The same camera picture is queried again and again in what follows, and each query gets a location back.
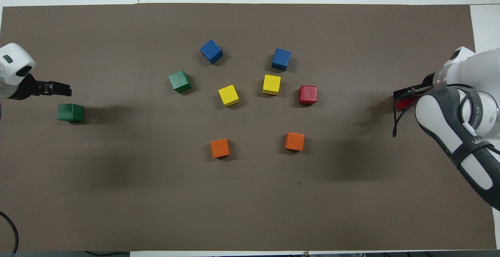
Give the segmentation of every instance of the orange cube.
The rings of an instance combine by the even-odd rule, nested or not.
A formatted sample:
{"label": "orange cube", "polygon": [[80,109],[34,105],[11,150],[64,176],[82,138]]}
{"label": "orange cube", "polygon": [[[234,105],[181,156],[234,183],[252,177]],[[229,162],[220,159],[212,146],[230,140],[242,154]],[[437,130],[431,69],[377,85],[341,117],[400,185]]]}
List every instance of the orange cube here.
{"label": "orange cube", "polygon": [[227,139],[210,142],[210,148],[212,149],[212,156],[214,158],[230,155]]}
{"label": "orange cube", "polygon": [[284,148],[287,150],[304,150],[304,134],[289,132],[286,134]]}

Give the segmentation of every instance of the cube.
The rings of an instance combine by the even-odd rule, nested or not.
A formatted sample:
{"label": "cube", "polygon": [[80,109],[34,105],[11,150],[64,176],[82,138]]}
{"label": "cube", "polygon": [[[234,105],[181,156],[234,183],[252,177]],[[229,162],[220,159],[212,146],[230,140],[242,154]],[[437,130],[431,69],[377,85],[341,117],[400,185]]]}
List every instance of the cube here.
{"label": "cube", "polygon": [[289,132],[286,134],[284,147],[287,150],[304,150],[304,134]]}
{"label": "cube", "polygon": [[301,105],[312,105],[318,100],[318,87],[301,86],[298,103]]}
{"label": "cube", "polygon": [[280,93],[280,83],[281,77],[270,74],[264,75],[264,86],[262,87],[262,93],[278,95],[278,93]]}
{"label": "cube", "polygon": [[212,150],[212,156],[215,158],[230,155],[229,143],[227,139],[221,139],[217,141],[210,142],[210,148]]}
{"label": "cube", "polygon": [[200,48],[203,56],[207,58],[208,61],[213,65],[222,58],[222,49],[214,42],[214,40],[209,40],[203,47]]}
{"label": "cube", "polygon": [[290,61],[290,56],[290,51],[277,48],[275,50],[275,56],[273,57],[271,67],[277,70],[286,71],[286,67],[288,67],[288,62]]}
{"label": "cube", "polygon": [[79,122],[84,120],[84,107],[77,104],[57,105],[57,120]]}
{"label": "cube", "polygon": [[184,70],[170,74],[168,78],[170,79],[170,83],[172,83],[173,89],[177,93],[182,93],[191,88],[191,83],[189,82],[188,76]]}
{"label": "cube", "polygon": [[236,89],[232,84],[230,86],[219,89],[219,95],[222,103],[226,107],[239,102],[238,94],[236,93]]}

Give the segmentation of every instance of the velcro strap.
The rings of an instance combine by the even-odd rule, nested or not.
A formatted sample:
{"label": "velcro strap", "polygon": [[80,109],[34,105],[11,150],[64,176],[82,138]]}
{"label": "velcro strap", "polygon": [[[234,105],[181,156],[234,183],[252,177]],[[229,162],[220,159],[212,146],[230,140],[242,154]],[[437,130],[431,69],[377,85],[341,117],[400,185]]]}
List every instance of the velcro strap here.
{"label": "velcro strap", "polygon": [[477,150],[480,147],[484,147],[487,145],[491,145],[491,143],[488,140],[483,139],[481,136],[475,136],[471,137],[467,140],[465,140],[462,145],[460,145],[450,156],[451,161],[455,165],[455,167],[458,167],[466,157],[468,157],[469,154],[471,154],[473,151]]}

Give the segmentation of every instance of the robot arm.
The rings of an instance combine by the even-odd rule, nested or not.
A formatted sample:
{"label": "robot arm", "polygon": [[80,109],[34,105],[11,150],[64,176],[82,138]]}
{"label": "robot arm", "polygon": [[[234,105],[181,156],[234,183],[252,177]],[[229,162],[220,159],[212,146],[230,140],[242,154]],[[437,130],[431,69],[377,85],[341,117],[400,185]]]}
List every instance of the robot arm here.
{"label": "robot arm", "polygon": [[455,51],[441,71],[419,86],[395,91],[420,98],[415,117],[473,189],[500,210],[500,49],[475,55]]}
{"label": "robot arm", "polygon": [[0,99],[26,99],[31,95],[71,96],[70,86],[55,81],[35,80],[30,70],[35,66],[31,56],[19,45],[9,43],[0,48]]}

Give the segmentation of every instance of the red cube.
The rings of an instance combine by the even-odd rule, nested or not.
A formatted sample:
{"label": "red cube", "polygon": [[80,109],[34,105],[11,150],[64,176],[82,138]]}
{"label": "red cube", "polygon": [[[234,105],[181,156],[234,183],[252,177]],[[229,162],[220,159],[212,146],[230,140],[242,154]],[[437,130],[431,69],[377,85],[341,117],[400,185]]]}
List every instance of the red cube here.
{"label": "red cube", "polygon": [[301,86],[298,103],[301,105],[312,105],[318,100],[318,87]]}

